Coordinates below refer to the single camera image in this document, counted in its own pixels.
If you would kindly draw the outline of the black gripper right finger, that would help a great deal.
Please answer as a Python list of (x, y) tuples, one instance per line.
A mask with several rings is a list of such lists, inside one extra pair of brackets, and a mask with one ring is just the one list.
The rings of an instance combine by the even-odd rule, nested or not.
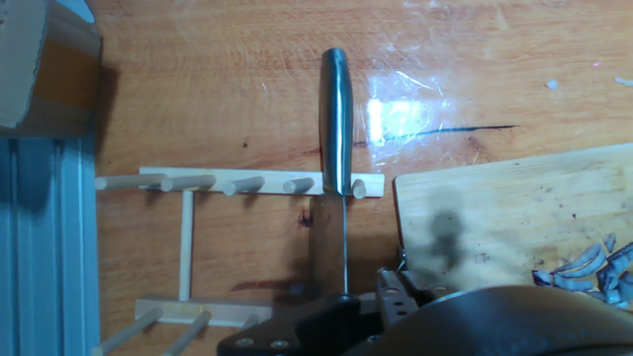
[(420, 308), (448, 295), (448, 288), (446, 286), (426, 282), (413, 271), (401, 270), (398, 276), (407, 294), (415, 300)]

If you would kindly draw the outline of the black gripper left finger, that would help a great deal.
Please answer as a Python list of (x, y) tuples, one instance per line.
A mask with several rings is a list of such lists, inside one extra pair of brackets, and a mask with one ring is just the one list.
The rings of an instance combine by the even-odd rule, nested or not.
[(380, 269), (377, 290), (330, 295), (282, 311), (231, 335), (219, 356), (361, 355), (395, 323), (416, 311), (406, 271)]

